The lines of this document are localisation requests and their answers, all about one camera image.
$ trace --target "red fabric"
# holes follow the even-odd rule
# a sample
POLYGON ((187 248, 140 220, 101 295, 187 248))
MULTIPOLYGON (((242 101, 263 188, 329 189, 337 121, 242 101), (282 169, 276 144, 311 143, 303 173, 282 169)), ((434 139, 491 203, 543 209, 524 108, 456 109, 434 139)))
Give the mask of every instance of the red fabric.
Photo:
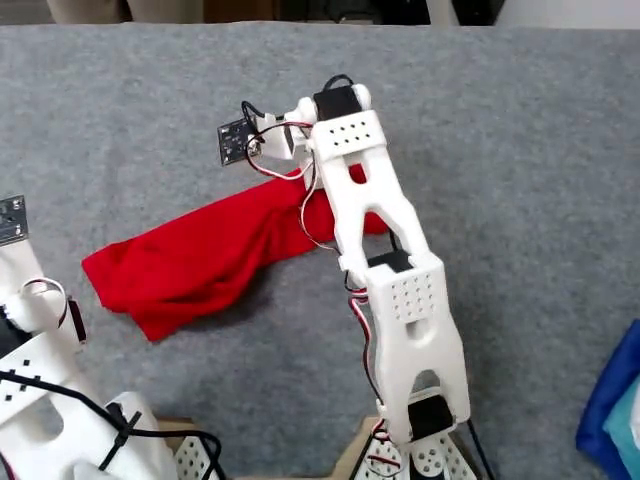
MULTIPOLYGON (((111 244, 82 266, 103 306, 129 313, 149 340, 160 340, 231 305, 258 268, 315 247, 298 220, 304 193, 302 180, 271 180, 111 244)), ((305 223, 318 241, 333 239, 324 190, 308 202, 305 223)), ((367 214, 365 233, 385 231, 367 214)))

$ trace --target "gray carpet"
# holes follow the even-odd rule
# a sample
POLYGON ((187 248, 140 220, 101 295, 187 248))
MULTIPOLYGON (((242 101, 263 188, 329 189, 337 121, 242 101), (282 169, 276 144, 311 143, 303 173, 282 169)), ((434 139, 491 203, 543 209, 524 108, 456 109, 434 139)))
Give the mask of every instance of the gray carpet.
POLYGON ((573 436, 640 314, 640 32, 6 27, 0 72, 0 192, 27 195, 45 271, 81 300, 79 362, 105 399, 137 390, 192 416, 232 475, 331 470, 374 408, 328 253, 267 269, 241 303, 156 345, 100 307, 80 260, 261 182, 220 166, 216 127, 242 99, 288 110, 348 72, 447 266, 501 478, 603 478, 573 436))

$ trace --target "black wire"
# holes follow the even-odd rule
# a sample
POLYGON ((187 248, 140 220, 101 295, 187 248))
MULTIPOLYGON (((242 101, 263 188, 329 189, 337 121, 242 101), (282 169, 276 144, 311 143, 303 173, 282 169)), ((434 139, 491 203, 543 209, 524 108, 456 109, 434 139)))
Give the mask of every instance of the black wire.
POLYGON ((496 476, 493 474, 493 470, 491 470, 491 465, 489 465, 489 460, 487 460, 487 456, 484 453, 484 449, 482 448, 482 444, 480 443, 480 438, 476 433, 476 429, 473 426, 471 418, 469 418, 467 426, 469 427, 469 433, 471 433, 471 438, 473 439, 473 443, 475 444, 476 451, 478 452, 478 455, 480 455, 480 460, 482 460, 482 466, 487 472, 487 477, 489 477, 489 480, 496 480, 496 476))
POLYGON ((394 252, 399 250, 398 242, 396 241, 396 234, 393 233, 393 230, 389 229, 389 241, 391 242, 391 248, 393 248, 394 252))
POLYGON ((248 102, 247 100, 242 101, 242 103, 240 104, 240 108, 242 109, 242 116, 249 124, 249 127, 251 127, 251 131, 254 135, 258 135, 258 127, 256 126, 256 122, 253 120, 253 118, 251 118, 249 110, 251 110, 260 118, 264 118, 264 113, 258 110, 253 103, 248 102))
POLYGON ((327 83, 325 83, 324 87, 322 87, 322 91, 324 92, 326 90, 329 90, 331 87, 333 87, 340 80, 346 80, 347 82, 349 82, 349 85, 353 85, 354 84, 353 80, 351 80, 351 77, 349 75, 344 74, 344 73, 339 73, 338 75, 334 75, 329 80, 327 80, 327 83))
MULTIPOLYGON (((40 390, 46 390, 48 392, 57 393, 59 395, 64 395, 65 397, 74 398, 80 402, 82 402, 89 410, 102 418, 105 422, 107 422, 111 427, 114 428, 117 432, 123 431, 126 427, 126 423, 122 423, 121 421, 116 420, 111 413, 106 411, 104 408, 99 406, 89 397, 84 395, 83 393, 78 392, 77 390, 72 390, 70 388, 63 387, 61 385, 56 385, 54 383, 45 382, 35 378, 23 377, 22 375, 17 375, 11 372, 5 372, 0 370, 0 380, 6 380, 7 382, 17 383, 19 385, 26 385, 28 387, 38 388, 40 390)), ((215 435, 203 432, 201 430, 169 430, 169 431, 154 431, 154 430, 140 430, 137 428, 133 428, 128 430, 128 434, 131 437, 145 437, 145 438, 175 438, 175 437, 197 437, 199 438, 209 456, 211 457, 214 466, 213 469, 218 473, 218 476, 221 480, 225 478, 224 472, 220 467, 218 459, 220 458, 220 453, 222 451, 222 444, 220 440, 215 435), (211 454, 207 447, 207 442, 211 442, 216 446, 215 452, 211 454)))
POLYGON ((13 475, 13 471, 11 470, 11 467, 9 466, 9 464, 7 463, 7 460, 0 455, 0 461, 2 462, 2 466, 4 467, 4 472, 6 473, 6 477, 9 480, 16 480, 16 477, 13 475))

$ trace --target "white wire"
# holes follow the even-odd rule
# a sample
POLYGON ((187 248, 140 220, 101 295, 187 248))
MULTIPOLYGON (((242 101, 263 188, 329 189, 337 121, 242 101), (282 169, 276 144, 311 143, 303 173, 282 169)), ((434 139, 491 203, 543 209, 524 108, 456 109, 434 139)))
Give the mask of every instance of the white wire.
MULTIPOLYGON (((255 142, 255 141, 257 141, 257 139, 258 139, 258 137, 255 136, 249 141, 249 143, 255 142)), ((295 175, 292 175, 292 176, 288 176, 288 175, 284 175, 282 173, 274 172, 273 170, 269 170, 268 168, 261 167, 255 161, 253 161, 253 166, 260 173, 262 173, 264 175, 268 175, 270 177, 280 178, 282 180, 287 180, 287 181, 289 181, 289 180, 298 180, 299 178, 302 178, 304 176, 304 174, 307 173, 307 170, 309 170, 311 165, 313 165, 313 159, 309 160, 309 162, 307 162, 307 164, 304 166, 304 168, 302 168, 298 173, 296 173, 295 175)))
POLYGON ((313 238, 313 235, 311 235, 309 233, 309 230, 307 230, 307 226, 304 223, 304 211, 307 208, 307 203, 309 202, 309 199, 315 193, 316 186, 318 185, 318 177, 319 177, 319 175, 318 175, 318 166, 316 164, 315 157, 312 158, 311 163, 313 163, 313 183, 311 184, 311 187, 309 188, 309 191, 305 195, 304 200, 302 201, 302 204, 300 205, 300 226, 302 227, 302 231, 307 236, 307 238, 309 238, 309 240, 311 240, 316 246, 318 246, 320 248, 324 248, 325 250, 335 250, 334 247, 332 247, 330 245, 326 245, 324 243, 320 243, 317 240, 315 240, 313 238))

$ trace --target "wire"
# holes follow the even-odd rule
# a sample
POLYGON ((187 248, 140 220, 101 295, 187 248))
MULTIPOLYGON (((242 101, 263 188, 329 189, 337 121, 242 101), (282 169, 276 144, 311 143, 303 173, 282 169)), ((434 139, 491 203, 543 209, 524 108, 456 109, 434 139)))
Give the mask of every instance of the wire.
POLYGON ((314 163, 313 161, 308 162, 307 165, 305 165, 304 168, 302 168, 300 172, 298 172, 297 174, 288 176, 288 175, 283 175, 282 173, 274 172, 273 170, 269 170, 267 168, 261 167, 260 165, 254 162, 254 160, 251 158, 251 155, 249 154, 249 146, 254 141, 256 141, 257 139, 264 139, 263 136, 265 133, 273 130, 274 128, 279 128, 279 127, 282 127, 282 128, 298 127, 300 129, 303 129, 303 128, 311 128, 312 125, 310 123, 305 123, 305 122, 282 122, 282 123, 277 123, 275 125, 271 125, 265 128, 264 130, 261 130, 258 133, 256 133, 253 137, 249 139, 247 143, 245 143, 244 156, 247 159, 247 162, 249 162, 249 165, 251 166, 251 168, 253 168, 258 173, 267 175, 269 177, 280 178, 282 180, 298 180, 299 178, 302 178, 304 176, 304 174, 307 172, 307 170, 309 170, 309 168, 311 168, 311 166, 314 163))
MULTIPOLYGON (((74 398, 81 403, 83 403, 89 410, 95 413, 97 416, 102 418, 105 422, 107 422, 114 430, 117 432, 123 432, 127 428, 126 423, 122 423, 119 420, 109 413, 107 410, 99 406, 89 397, 84 395, 77 390, 72 390, 70 388, 63 387, 61 385, 56 385, 53 383, 45 382, 35 378, 23 377, 22 375, 17 375, 15 373, 6 372, 0 370, 0 380, 6 380, 7 382, 17 383, 19 385, 26 385, 28 387, 38 388, 40 390, 46 390, 48 392, 57 393, 59 395, 63 395, 65 397, 74 398)), ((153 431, 153 430, 140 430, 137 428, 132 428, 127 430, 127 433, 130 437, 145 437, 145 438, 174 438, 174 437, 197 437, 202 441, 207 452, 210 454, 212 458, 212 466, 213 470, 216 471, 218 477, 223 480, 225 478, 222 467, 218 462, 220 458, 220 453, 222 451, 222 444, 220 440, 215 435, 203 432, 201 430, 169 430, 169 431, 153 431), (207 442, 211 442, 215 445, 215 452, 211 453, 208 449, 207 442)))
POLYGON ((484 453, 484 449, 482 448, 482 444, 480 443, 480 438, 478 437, 478 433, 476 432, 475 427, 473 426, 473 422, 471 418, 467 421, 467 426, 469 427, 469 433, 471 433, 471 438, 473 439, 473 443, 475 444, 476 451, 478 455, 480 455, 480 460, 482 461, 482 466, 487 472, 487 477, 489 480, 496 480, 496 476, 491 469, 491 465, 489 464, 489 460, 487 460, 487 456, 484 453))
POLYGON ((402 464, 400 462, 396 462, 395 460, 390 460, 388 458, 381 457, 380 455, 367 455, 367 460, 375 460, 376 462, 384 463, 386 465, 392 465, 397 468, 402 467, 402 464))
POLYGON ((242 101, 242 103, 240 104, 240 108, 242 109, 242 116, 249 124, 249 127, 251 127, 251 131, 254 133, 254 135, 257 135, 258 127, 256 126, 256 122, 253 120, 253 118, 251 118, 249 110, 251 110, 260 118, 264 118, 264 113, 258 110, 253 103, 248 102, 247 100, 242 101))
POLYGON ((309 230, 307 229, 307 225, 305 224, 305 221, 304 221, 304 212, 307 208, 307 203, 309 202, 309 199, 311 199, 311 197, 313 196, 316 186, 318 185, 318 166, 316 164, 315 158, 314 160, 312 160, 312 163, 313 163, 313 171, 312 171, 313 173, 311 175, 311 182, 309 183, 309 188, 307 188, 307 191, 305 192, 305 195, 304 195, 304 199, 300 204, 300 218, 299 218, 300 228, 302 228, 302 231, 307 236, 307 238, 311 240, 317 247, 323 248, 325 250, 332 250, 336 252, 338 255, 340 255, 341 254, 340 249, 338 249, 337 247, 334 247, 332 245, 327 245, 326 243, 322 243, 316 240, 313 237, 313 235, 309 233, 309 230))
POLYGON ((334 75, 329 80, 327 80, 327 83, 325 83, 324 87, 322 87, 322 91, 325 92, 325 91, 331 89, 340 80, 346 80, 347 82, 349 82, 349 85, 353 85, 354 84, 354 81, 351 79, 351 77, 349 75, 344 74, 344 73, 339 73, 338 75, 334 75))
POLYGON ((60 284, 60 282, 57 282, 56 280, 53 280, 47 277, 32 278, 31 280, 28 280, 22 284, 22 287, 20 287, 19 293, 23 294, 27 287, 31 287, 39 283, 43 283, 47 286, 47 290, 45 290, 45 292, 48 292, 49 290, 57 290, 58 292, 60 292, 60 295, 62 295, 62 298, 64 298, 64 308, 62 309, 62 313, 60 313, 60 316, 58 317, 58 328, 59 328, 62 325, 62 322, 64 322, 64 319, 67 317, 67 310, 69 309, 67 294, 65 293, 64 287, 60 284))
POLYGON ((396 240, 396 234, 393 233, 393 230, 389 229, 389 241, 391 242, 391 248, 393 248, 394 252, 399 250, 398 242, 396 240))
POLYGON ((11 467, 9 466, 9 463, 7 462, 7 460, 2 455, 0 455, 0 462, 2 462, 2 466, 4 467, 4 471, 7 474, 7 478, 9 480, 16 480, 16 477, 13 474, 13 470, 11 470, 11 467))
POLYGON ((344 272, 344 288, 351 295, 359 297, 359 296, 367 296, 366 288, 353 288, 349 285, 349 271, 344 272))
POLYGON ((380 396, 380 391, 373 381, 373 375, 371 374, 371 367, 369 365, 369 346, 371 345, 371 327, 369 326, 369 321, 367 317, 364 315, 360 307, 359 303, 367 303, 367 297, 351 297, 349 299, 349 307, 353 311, 354 315, 358 319, 360 326, 362 327, 362 333, 364 333, 364 348, 362 350, 362 364, 364 366, 364 373, 367 376, 367 380, 369 380, 369 385, 371 385, 371 389, 376 396, 376 399, 382 403, 382 397, 380 396))

